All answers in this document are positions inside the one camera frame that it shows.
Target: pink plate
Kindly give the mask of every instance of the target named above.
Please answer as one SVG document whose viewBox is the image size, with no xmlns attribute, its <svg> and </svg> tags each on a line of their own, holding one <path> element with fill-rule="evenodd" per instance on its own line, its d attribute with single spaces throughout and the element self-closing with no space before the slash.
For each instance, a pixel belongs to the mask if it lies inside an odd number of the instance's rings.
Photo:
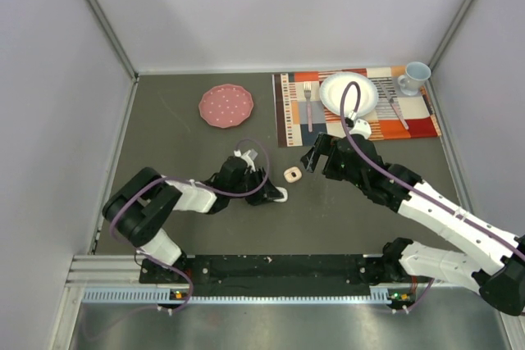
<svg viewBox="0 0 525 350">
<path fill-rule="evenodd" d="M 240 125 L 252 113 L 252 95 L 239 85 L 225 84 L 208 90 L 199 103 L 201 117 L 225 129 Z"/>
</svg>

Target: gray table surface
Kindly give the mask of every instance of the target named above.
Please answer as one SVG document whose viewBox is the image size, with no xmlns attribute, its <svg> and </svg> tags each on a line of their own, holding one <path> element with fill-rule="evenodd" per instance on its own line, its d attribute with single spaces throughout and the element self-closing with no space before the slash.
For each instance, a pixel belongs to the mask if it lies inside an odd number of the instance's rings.
<svg viewBox="0 0 525 350">
<path fill-rule="evenodd" d="M 253 95 L 252 115 L 242 125 L 221 130 L 201 119 L 200 98 L 219 84 L 239 84 Z M 260 207 L 234 200 L 213 216 L 173 213 L 164 228 L 188 254 L 379 253 L 397 237 L 451 248 L 418 223 L 372 204 L 351 184 L 326 180 L 322 162 L 315 174 L 304 173 L 299 182 L 287 184 L 283 172 L 299 166 L 309 148 L 277 147 L 269 74 L 140 77 L 113 191 L 144 166 L 164 175 L 205 180 L 246 137 L 264 144 L 272 183 L 286 187 L 289 200 Z M 381 141 L 376 147 L 385 161 L 407 166 L 457 202 L 439 139 Z M 262 155 L 257 162 L 264 163 Z M 107 227 L 104 223 L 97 254 L 131 254 L 132 247 L 111 239 Z"/>
</svg>

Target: colorful placemat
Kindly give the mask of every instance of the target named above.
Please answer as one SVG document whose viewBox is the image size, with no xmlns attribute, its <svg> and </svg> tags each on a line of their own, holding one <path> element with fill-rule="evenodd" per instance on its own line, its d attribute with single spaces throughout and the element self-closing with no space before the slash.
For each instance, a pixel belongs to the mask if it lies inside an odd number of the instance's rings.
<svg viewBox="0 0 525 350">
<path fill-rule="evenodd" d="M 332 74 L 352 71 L 368 77 L 377 88 L 379 101 L 374 111 L 363 117 L 372 127 L 372 141 L 383 139 L 418 139 L 441 135 L 434 109 L 424 87 L 417 96 L 406 96 L 399 89 L 397 77 L 404 73 L 404 66 L 371 67 L 334 71 L 284 73 L 273 76 L 276 107 L 277 139 L 279 147 L 313 146 L 319 133 L 344 137 L 345 132 L 337 115 L 328 111 L 319 98 L 319 86 Z M 388 90 L 409 124 L 406 130 L 386 100 L 378 81 Z M 313 132 L 308 132 L 304 82 L 312 86 Z"/>
</svg>

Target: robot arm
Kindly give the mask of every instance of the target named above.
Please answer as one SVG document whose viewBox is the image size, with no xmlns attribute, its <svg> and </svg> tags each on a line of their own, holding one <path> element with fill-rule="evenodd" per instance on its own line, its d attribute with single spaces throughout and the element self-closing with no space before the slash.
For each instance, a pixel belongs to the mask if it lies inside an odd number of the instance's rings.
<svg viewBox="0 0 525 350">
<path fill-rule="evenodd" d="M 452 211 L 436 207 L 415 192 L 387 179 L 371 168 L 347 139 L 319 134 L 312 149 L 301 158 L 313 172 L 321 155 L 328 156 L 322 173 L 332 180 L 347 180 L 376 204 L 425 225 L 464 253 L 428 248 L 407 239 L 386 245 L 385 255 L 409 275 L 424 275 L 459 284 L 479 293 L 496 309 L 517 316 L 525 307 L 525 263 L 492 237 L 465 223 L 466 219 L 490 229 L 511 246 L 525 252 L 525 237 L 499 230 L 441 196 L 421 176 L 408 168 L 383 162 L 372 142 L 355 135 L 354 142 L 377 165 L 416 190 L 438 199 Z"/>
<path fill-rule="evenodd" d="M 173 266 L 185 254 L 162 229 L 171 212 L 214 214 L 226 208 L 234 197 L 216 194 L 213 189 L 228 192 L 232 196 L 254 190 L 266 175 L 263 168 L 255 166 L 253 161 L 256 156 L 257 153 L 252 149 L 245 153 L 234 151 L 234 155 L 228 157 L 220 171 L 209 180 L 166 179 L 156 184 L 124 212 L 116 229 L 141 252 Z M 161 178 L 162 175 L 153 168 L 143 168 L 107 201 L 103 207 L 104 218 L 112 222 L 142 188 Z M 266 202 L 285 202 L 287 198 L 286 189 L 277 188 L 270 180 L 266 180 L 256 193 L 246 196 L 245 200 L 257 206 Z"/>
</svg>

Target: white enclosure wall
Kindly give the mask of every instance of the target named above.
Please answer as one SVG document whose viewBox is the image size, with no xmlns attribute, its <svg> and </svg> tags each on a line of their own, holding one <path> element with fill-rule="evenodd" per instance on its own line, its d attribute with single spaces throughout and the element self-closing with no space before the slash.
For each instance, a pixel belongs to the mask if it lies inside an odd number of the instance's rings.
<svg viewBox="0 0 525 350">
<path fill-rule="evenodd" d="M 98 0 L 139 72 L 430 61 L 463 0 Z"/>
<path fill-rule="evenodd" d="M 0 0 L 0 348 L 46 346 L 130 92 L 84 0 Z"/>
<path fill-rule="evenodd" d="M 477 214 L 525 234 L 525 1 L 477 0 L 435 87 Z"/>
</svg>

